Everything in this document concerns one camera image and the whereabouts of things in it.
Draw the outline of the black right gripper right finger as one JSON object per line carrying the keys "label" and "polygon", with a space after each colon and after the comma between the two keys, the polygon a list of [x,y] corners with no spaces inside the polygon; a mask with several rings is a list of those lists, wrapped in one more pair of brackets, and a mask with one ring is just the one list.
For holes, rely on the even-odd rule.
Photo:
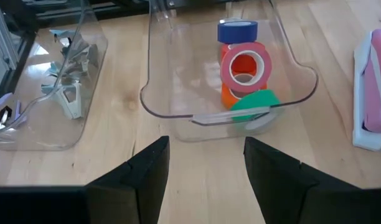
{"label": "black right gripper right finger", "polygon": [[266,224],[381,224],[381,188],[358,188],[253,137],[243,155]]}

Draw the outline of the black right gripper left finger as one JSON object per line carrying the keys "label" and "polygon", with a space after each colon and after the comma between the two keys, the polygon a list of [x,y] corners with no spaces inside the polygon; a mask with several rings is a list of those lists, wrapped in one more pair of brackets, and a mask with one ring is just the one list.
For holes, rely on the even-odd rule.
{"label": "black right gripper left finger", "polygon": [[86,185],[0,187],[0,224],[157,224],[169,136]]}

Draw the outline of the green tape roll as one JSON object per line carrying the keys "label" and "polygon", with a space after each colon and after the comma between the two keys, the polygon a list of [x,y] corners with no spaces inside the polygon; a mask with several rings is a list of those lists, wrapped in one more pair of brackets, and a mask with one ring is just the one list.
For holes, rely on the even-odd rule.
{"label": "green tape roll", "polygon": [[[269,107],[271,105],[277,105],[280,103],[281,103],[281,101],[276,97],[274,91],[272,91],[272,90],[260,90],[260,91],[256,91],[254,93],[250,93],[250,94],[244,96],[239,101],[237,101],[231,107],[230,110],[234,111],[234,110],[245,110],[245,109],[250,109],[250,108]],[[233,120],[245,121],[245,123],[239,123],[238,124],[238,126],[242,130],[259,131],[260,129],[267,126],[274,119],[276,119],[278,116],[280,116],[282,112],[283,112],[283,110],[281,108],[279,108],[279,109],[273,109],[272,111],[270,111],[266,115],[259,117],[253,121],[249,121],[249,119],[252,118],[253,115],[237,116],[237,117],[233,117]]]}

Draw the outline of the orange tape roll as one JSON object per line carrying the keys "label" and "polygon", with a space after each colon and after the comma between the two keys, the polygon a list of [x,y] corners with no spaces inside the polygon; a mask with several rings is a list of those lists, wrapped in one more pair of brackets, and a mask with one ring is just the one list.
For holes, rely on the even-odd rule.
{"label": "orange tape roll", "polygon": [[221,102],[223,106],[228,110],[230,110],[236,102],[247,95],[248,93],[232,90],[226,84],[222,84]]}

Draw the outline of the pink tape roll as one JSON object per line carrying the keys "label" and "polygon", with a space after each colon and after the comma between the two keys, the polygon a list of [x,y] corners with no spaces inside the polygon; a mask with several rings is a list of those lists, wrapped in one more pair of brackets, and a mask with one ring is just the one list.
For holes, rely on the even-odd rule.
{"label": "pink tape roll", "polygon": [[[249,82],[239,82],[232,72],[232,64],[240,55],[249,55],[256,62],[256,75]],[[265,46],[259,42],[246,42],[231,45],[229,51],[223,56],[220,77],[224,84],[235,91],[250,93],[259,90],[267,83],[272,71],[271,57]]]}

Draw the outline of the clear plastic bin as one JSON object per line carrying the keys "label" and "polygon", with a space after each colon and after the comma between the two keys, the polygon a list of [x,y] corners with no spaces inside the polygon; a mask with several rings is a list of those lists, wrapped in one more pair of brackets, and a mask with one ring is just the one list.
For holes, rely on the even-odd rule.
{"label": "clear plastic bin", "polygon": [[57,151],[72,147],[83,133],[91,103],[82,108],[83,117],[78,119],[68,119],[62,107],[22,107],[20,117],[0,129],[0,150]]}
{"label": "clear plastic bin", "polygon": [[[150,114],[165,119],[183,141],[252,136],[266,131],[283,110],[310,98],[318,75],[298,63],[288,43],[274,0],[149,1],[148,80],[140,91]],[[220,102],[217,25],[225,19],[251,19],[259,25],[258,41],[273,58],[268,88],[278,106],[251,110],[251,119]]]}

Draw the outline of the pink stapler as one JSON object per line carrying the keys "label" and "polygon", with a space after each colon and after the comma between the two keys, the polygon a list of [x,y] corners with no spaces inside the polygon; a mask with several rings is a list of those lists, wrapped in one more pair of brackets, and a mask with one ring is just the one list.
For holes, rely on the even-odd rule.
{"label": "pink stapler", "polygon": [[381,29],[369,32],[354,50],[352,143],[381,150]]}

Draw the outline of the red tape roll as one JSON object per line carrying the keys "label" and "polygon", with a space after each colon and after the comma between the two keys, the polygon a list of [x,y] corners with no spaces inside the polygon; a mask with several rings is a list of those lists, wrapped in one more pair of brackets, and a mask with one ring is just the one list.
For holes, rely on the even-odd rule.
{"label": "red tape roll", "polygon": [[[230,50],[230,45],[222,44],[220,47],[220,63],[225,54]],[[231,71],[234,77],[242,82],[250,81],[257,72],[258,65],[250,55],[239,55],[231,65]],[[259,90],[267,89],[268,85],[265,83]]]}

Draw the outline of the light blue staple remover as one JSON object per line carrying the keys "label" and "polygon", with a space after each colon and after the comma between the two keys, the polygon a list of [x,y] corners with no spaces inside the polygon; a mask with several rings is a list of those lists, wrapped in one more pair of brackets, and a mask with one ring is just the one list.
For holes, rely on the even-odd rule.
{"label": "light blue staple remover", "polygon": [[73,39],[74,35],[76,34],[75,30],[50,29],[49,32],[54,35],[54,42],[64,38]]}
{"label": "light blue staple remover", "polygon": [[60,62],[50,62],[50,68],[47,69],[46,74],[48,77],[58,78],[59,75],[65,77],[67,74],[62,72],[64,66]]}

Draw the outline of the grey staple remover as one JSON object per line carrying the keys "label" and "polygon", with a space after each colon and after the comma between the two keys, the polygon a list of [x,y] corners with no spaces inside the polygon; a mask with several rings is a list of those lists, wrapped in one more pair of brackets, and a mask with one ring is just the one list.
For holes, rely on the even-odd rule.
{"label": "grey staple remover", "polygon": [[81,42],[77,49],[69,52],[69,47],[63,47],[61,51],[64,57],[68,58],[68,72],[87,72],[88,66],[99,67],[98,47],[96,44]]}

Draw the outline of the lavender staple remover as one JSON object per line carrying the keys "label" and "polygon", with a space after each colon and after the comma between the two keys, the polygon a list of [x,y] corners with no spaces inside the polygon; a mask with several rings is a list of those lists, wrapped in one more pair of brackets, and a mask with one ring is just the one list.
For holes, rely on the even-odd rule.
{"label": "lavender staple remover", "polygon": [[15,120],[17,120],[21,115],[21,102],[16,100],[13,93],[6,93],[0,97],[0,111],[5,107],[9,106],[12,109],[12,116],[9,119],[7,126],[11,125]]}

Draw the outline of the blue tape roll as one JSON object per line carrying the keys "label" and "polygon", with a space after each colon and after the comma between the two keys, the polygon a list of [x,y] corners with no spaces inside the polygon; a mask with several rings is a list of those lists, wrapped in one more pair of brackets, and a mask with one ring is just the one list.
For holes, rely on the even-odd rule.
{"label": "blue tape roll", "polygon": [[241,44],[257,40],[256,21],[232,21],[217,25],[217,40],[224,44]]}

